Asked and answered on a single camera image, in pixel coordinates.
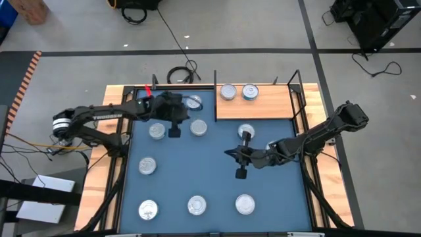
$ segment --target silver can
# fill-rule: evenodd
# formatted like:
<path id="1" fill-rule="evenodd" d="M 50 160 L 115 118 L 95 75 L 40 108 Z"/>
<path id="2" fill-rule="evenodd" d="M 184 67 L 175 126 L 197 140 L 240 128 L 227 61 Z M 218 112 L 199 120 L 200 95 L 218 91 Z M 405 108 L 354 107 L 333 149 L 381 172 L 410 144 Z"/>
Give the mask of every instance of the silver can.
<path id="1" fill-rule="evenodd" d="M 152 157 L 145 157 L 139 162 L 139 172 L 144 175 L 152 174 L 157 168 L 157 162 Z"/>
<path id="2" fill-rule="evenodd" d="M 255 100 L 259 95 L 259 89 L 253 84 L 247 84 L 243 87 L 243 98 L 246 100 Z"/>
<path id="3" fill-rule="evenodd" d="M 208 126 L 205 121 L 197 119 L 190 124 L 190 131 L 195 136 L 203 136 L 206 134 Z"/>
<path id="4" fill-rule="evenodd" d="M 202 215 L 206 210 L 206 200 L 202 196 L 193 196 L 187 203 L 187 208 L 192 215 Z"/>
<path id="5" fill-rule="evenodd" d="M 198 111 L 201 108 L 202 99 L 198 95 L 191 95 L 186 100 L 187 107 L 192 111 Z"/>
<path id="6" fill-rule="evenodd" d="M 255 200 L 248 194 L 241 194 L 235 201 L 235 208 L 242 215 L 250 215 L 255 210 Z"/>
<path id="7" fill-rule="evenodd" d="M 161 123 L 152 124 L 149 127 L 149 135 L 155 140 L 163 139 L 165 137 L 165 126 Z"/>
<path id="8" fill-rule="evenodd" d="M 152 200 L 146 200 L 139 206 L 139 216 L 145 221 L 154 219 L 158 214 L 158 205 Z"/>
<path id="9" fill-rule="evenodd" d="M 251 134 L 251 138 L 255 137 L 255 129 L 250 124 L 242 124 L 238 127 L 238 136 L 243 139 L 243 131 L 247 131 Z"/>
<path id="10" fill-rule="evenodd" d="M 220 95 L 225 100 L 233 100 L 237 95 L 237 88 L 231 84 L 225 84 L 221 87 Z"/>

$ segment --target can with blue label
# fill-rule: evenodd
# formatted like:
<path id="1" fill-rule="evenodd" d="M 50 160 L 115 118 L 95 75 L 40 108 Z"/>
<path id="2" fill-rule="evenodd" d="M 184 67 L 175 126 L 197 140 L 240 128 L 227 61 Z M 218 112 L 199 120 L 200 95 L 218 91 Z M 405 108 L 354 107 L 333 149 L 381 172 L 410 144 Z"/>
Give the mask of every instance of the can with blue label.
<path id="1" fill-rule="evenodd" d="M 243 87 L 243 98 L 245 100 L 255 100 L 259 95 L 259 89 L 253 84 L 246 84 Z"/>

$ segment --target can lid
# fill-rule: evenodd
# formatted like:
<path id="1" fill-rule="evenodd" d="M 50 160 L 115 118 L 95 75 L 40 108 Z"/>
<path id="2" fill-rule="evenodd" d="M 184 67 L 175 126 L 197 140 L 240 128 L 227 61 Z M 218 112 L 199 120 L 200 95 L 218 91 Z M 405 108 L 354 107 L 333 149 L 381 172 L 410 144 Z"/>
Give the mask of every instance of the can lid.
<path id="1" fill-rule="evenodd" d="M 243 131 L 247 131 L 251 134 L 251 138 L 255 137 L 255 129 L 250 124 L 242 124 L 238 127 L 238 136 L 243 137 Z"/>
<path id="2" fill-rule="evenodd" d="M 186 105 L 190 109 L 197 109 L 202 104 L 202 99 L 198 95 L 191 95 L 186 100 Z"/>
<path id="3" fill-rule="evenodd" d="M 202 215 L 206 210 L 206 201 L 202 196 L 193 196 L 187 203 L 187 208 L 193 215 Z"/>
<path id="4" fill-rule="evenodd" d="M 139 162 L 139 172 L 141 174 L 152 174 L 157 168 L 157 162 L 152 157 L 145 157 Z"/>
<path id="5" fill-rule="evenodd" d="M 157 216 L 158 205 L 152 200 L 146 200 L 139 206 L 139 216 L 143 220 L 152 220 Z"/>
<path id="6" fill-rule="evenodd" d="M 149 135 L 154 139 L 161 139 L 165 136 L 165 126 L 161 123 L 154 123 L 149 128 Z"/>
<path id="7" fill-rule="evenodd" d="M 221 87 L 220 93 L 226 99 L 233 99 L 237 94 L 237 88 L 231 84 L 225 84 Z"/>
<path id="8" fill-rule="evenodd" d="M 243 87 L 243 95 L 248 98 L 255 98 L 259 94 L 259 89 L 253 84 L 247 84 Z"/>
<path id="9" fill-rule="evenodd" d="M 190 130 L 193 134 L 196 136 L 203 136 L 205 135 L 206 131 L 208 129 L 208 126 L 205 121 L 201 119 L 197 119 L 193 121 L 190 125 Z"/>
<path id="10" fill-rule="evenodd" d="M 248 194 L 241 194 L 235 201 L 237 211 L 243 215 L 251 214 L 255 210 L 255 201 Z"/>

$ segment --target blue mat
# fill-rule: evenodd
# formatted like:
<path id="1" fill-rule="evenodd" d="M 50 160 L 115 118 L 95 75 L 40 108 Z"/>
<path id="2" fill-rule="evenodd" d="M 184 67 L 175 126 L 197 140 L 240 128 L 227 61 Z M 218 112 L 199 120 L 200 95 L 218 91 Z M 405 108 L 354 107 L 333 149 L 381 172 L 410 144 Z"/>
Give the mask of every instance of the blue mat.
<path id="1" fill-rule="evenodd" d="M 252 124 L 256 130 L 253 148 L 281 138 L 293 136 L 288 120 L 219 120 L 214 121 L 214 95 L 211 91 L 179 91 L 199 95 L 202 111 L 189 112 L 191 120 L 181 125 L 181 138 L 153 140 L 149 127 L 157 122 L 135 122 L 128 170 L 122 200 L 120 233 L 197 233 L 197 232 L 283 232 L 311 229 L 301 170 L 297 163 L 262 170 L 248 167 L 246 180 L 235 178 L 239 165 L 224 150 L 241 143 L 237 135 L 240 124 Z M 208 125 L 203 137 L 194 136 L 191 122 L 202 119 Z M 170 128 L 169 122 L 161 122 Z M 151 156 L 157 161 L 156 171 L 145 176 L 139 173 L 139 162 Z M 241 215 L 235 208 L 240 194 L 251 195 L 256 203 L 250 215 Z M 191 196 L 201 195 L 207 209 L 201 216 L 187 210 Z M 158 215 L 144 221 L 137 212 L 146 199 L 159 206 Z"/>

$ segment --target concrete floor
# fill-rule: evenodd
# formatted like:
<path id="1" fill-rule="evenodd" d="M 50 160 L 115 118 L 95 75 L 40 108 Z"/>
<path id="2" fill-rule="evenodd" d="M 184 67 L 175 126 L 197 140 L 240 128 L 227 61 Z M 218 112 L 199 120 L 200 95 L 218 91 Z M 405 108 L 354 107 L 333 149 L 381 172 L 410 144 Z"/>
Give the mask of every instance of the concrete floor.
<path id="1" fill-rule="evenodd" d="M 18 17 L 0 47 L 2 51 L 125 51 L 177 49 L 157 12 L 148 12 L 140 26 L 127 24 L 105 0 L 44 0 L 51 14 L 41 26 L 29 26 Z M 323 25 L 321 14 L 333 0 L 304 0 L 319 49 L 355 48 L 348 43 L 346 24 Z M 160 4 L 161 13 L 182 47 L 190 49 L 287 48 L 309 49 L 309 39 L 297 0 L 178 0 Z M 393 48 L 421 47 L 421 14 L 392 42 Z M 190 55 L 197 61 L 201 82 L 279 82 L 300 69 L 304 82 L 319 82 L 310 53 L 250 53 Z M 370 117 L 360 132 L 343 135 L 347 159 L 365 229 L 421 232 L 421 54 L 374 55 L 363 65 L 372 72 L 390 61 L 403 69 L 400 76 L 369 77 L 348 54 L 321 54 L 320 60 L 334 106 L 350 100 Z M 101 104 L 107 84 L 142 84 L 152 73 L 165 82 L 166 73 L 184 65 L 182 55 L 102 57 L 42 57 L 20 106 L 11 132 L 27 140 L 49 142 L 51 117 L 78 105 Z M 174 79 L 184 78 L 182 73 Z M 18 145 L 9 138 L 8 144 Z M 3 154 L 19 178 L 34 177 L 22 157 Z M 84 166 L 76 154 L 30 156 L 40 174 Z M 0 178 L 10 179 L 4 172 Z M 4 236 L 10 236 L 10 227 Z M 46 230 L 32 236 L 48 236 Z"/>

